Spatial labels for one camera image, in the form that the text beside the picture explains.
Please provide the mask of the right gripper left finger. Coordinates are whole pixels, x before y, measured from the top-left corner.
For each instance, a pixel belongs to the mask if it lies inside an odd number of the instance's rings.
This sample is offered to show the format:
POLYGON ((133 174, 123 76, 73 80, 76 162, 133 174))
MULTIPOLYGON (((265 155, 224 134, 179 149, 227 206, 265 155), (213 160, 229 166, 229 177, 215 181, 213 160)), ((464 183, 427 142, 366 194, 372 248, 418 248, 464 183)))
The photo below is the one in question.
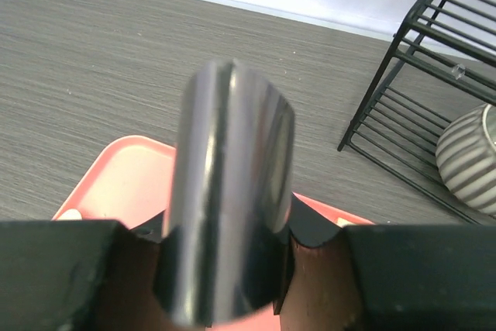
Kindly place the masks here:
POLYGON ((1 224, 3 330, 163 330, 158 247, 119 222, 1 224))

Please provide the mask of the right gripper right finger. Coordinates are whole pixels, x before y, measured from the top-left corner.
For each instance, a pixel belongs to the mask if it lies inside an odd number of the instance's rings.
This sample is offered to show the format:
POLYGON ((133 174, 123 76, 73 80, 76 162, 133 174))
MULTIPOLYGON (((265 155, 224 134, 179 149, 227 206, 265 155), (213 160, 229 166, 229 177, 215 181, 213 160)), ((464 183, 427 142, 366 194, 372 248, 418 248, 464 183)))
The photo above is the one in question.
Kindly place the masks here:
POLYGON ((299 198, 283 330, 493 330, 495 229, 339 227, 299 198))

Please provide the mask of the metal tongs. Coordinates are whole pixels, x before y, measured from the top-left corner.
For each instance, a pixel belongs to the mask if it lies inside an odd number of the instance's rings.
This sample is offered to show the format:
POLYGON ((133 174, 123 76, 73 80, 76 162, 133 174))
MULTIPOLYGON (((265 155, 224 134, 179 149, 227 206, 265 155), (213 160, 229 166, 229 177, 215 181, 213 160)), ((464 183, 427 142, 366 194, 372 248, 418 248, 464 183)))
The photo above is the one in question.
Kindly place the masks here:
POLYGON ((281 293, 295 112, 260 73, 211 60, 188 82, 155 293, 170 320, 212 326, 281 293))

